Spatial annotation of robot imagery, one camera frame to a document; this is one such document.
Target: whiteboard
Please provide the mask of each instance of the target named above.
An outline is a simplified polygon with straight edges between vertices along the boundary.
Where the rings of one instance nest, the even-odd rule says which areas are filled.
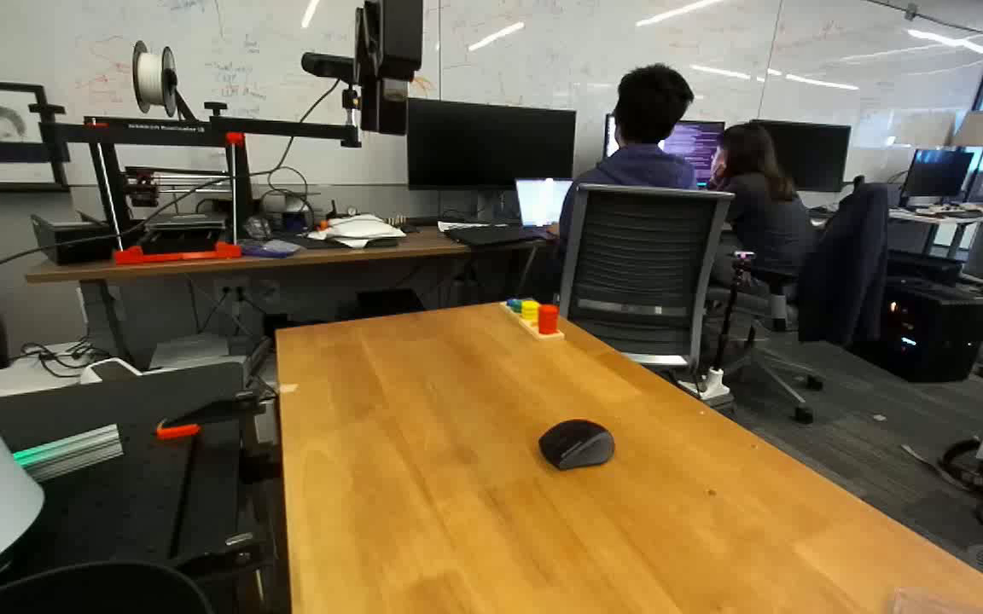
[[[297,118],[330,83],[300,70],[304,50],[353,53],[362,0],[0,0],[0,83],[37,83],[83,117],[139,117],[129,48],[171,44],[182,93],[221,98],[232,117]],[[983,0],[924,0],[934,19],[983,31]],[[424,70],[412,97],[577,108],[577,169],[601,156],[604,111],[627,67],[679,67],[689,118],[812,118],[852,126],[851,174],[908,164],[908,135],[934,139],[983,74],[983,35],[904,19],[871,0],[424,0]],[[341,124],[337,97],[313,124]],[[313,184],[403,184],[403,135],[362,132],[362,150],[300,139],[290,166]],[[251,135],[271,166],[281,135]],[[207,150],[127,150],[127,164],[220,166]],[[84,150],[69,164],[91,184]]]

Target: computer monitor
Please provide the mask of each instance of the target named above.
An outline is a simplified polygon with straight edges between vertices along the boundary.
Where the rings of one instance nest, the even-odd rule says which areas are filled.
[[[617,150],[617,118],[613,111],[604,117],[604,156]],[[700,124],[700,118],[679,118],[660,147],[666,153],[683,156],[694,166],[694,189],[709,184],[709,156],[719,150],[722,124]]]
[[[841,192],[851,126],[757,118],[775,142],[778,166],[800,192]]]
[[[557,181],[557,176],[514,181],[514,192],[519,192],[519,222],[523,226],[552,226],[552,222],[559,222],[569,181]]]
[[[572,111],[410,101],[410,189],[512,189],[519,176],[572,176]]]
[[[953,202],[962,194],[968,164],[968,150],[916,150],[900,194]]]

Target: chair wheel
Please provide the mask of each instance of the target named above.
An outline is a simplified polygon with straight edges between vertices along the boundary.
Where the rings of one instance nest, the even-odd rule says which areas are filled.
[[[812,414],[807,406],[795,406],[791,421],[795,424],[812,424]]]
[[[816,376],[801,376],[801,389],[826,389],[826,381]]]

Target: white wall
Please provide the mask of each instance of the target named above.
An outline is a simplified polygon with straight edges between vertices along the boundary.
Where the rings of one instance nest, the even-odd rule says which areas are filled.
[[[232,111],[297,118],[329,83],[300,70],[300,50],[353,53],[356,0],[320,0],[300,27],[308,0],[0,0],[0,83],[41,83],[51,101],[83,117],[135,117],[129,48],[171,44],[182,90],[196,108],[224,98]],[[694,14],[637,27],[662,10]],[[983,27],[983,0],[921,0],[924,14]],[[424,0],[424,70],[412,97],[577,108],[577,169],[601,153],[601,117],[617,77],[650,61],[683,67],[700,118],[819,118],[851,124],[851,174],[884,176],[908,164],[904,139],[945,139],[968,108],[983,53],[918,41],[908,31],[962,36],[953,27],[904,19],[871,0]],[[474,41],[523,23],[519,35],[471,50]],[[337,98],[320,124],[341,124]],[[251,139],[257,166],[271,166],[284,139]],[[216,164],[213,153],[133,150],[127,159]],[[400,135],[365,135],[362,150],[300,139],[290,156],[313,184],[403,184]],[[90,156],[69,166],[90,184]],[[403,192],[356,194],[367,211],[405,209]],[[34,247],[27,214],[69,211],[64,198],[0,198],[0,256]],[[83,335],[73,288],[23,283],[27,264],[0,269],[0,309],[12,342]]]

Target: small yellow object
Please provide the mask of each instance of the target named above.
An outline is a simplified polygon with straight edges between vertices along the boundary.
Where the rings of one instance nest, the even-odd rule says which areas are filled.
[[[523,319],[537,325],[538,304],[537,300],[523,300]]]

